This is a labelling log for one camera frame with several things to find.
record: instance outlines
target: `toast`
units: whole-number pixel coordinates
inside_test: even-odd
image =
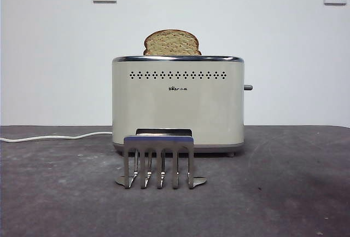
[[[198,39],[181,30],[154,32],[145,39],[144,46],[143,55],[202,55]]]

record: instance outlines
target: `power cord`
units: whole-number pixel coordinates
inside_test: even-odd
[[[10,139],[10,138],[4,138],[0,137],[0,141],[3,142],[9,142],[9,143],[15,143],[15,142],[25,142],[25,141],[33,141],[33,140],[51,140],[51,139],[63,139],[63,140],[78,140],[80,138],[85,138],[89,136],[95,136],[95,135],[111,135],[112,132],[104,131],[104,132],[93,132],[93,133],[87,133],[80,136],[39,136],[39,137],[26,137],[26,138],[19,138],[19,139]]]

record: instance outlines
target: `countertop surface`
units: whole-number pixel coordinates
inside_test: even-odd
[[[80,135],[110,126],[3,126],[1,137]],[[201,154],[186,185],[140,189],[114,180],[110,135],[1,142],[2,236],[350,236],[350,129],[246,126],[233,158]],[[166,172],[171,171],[166,159]]]

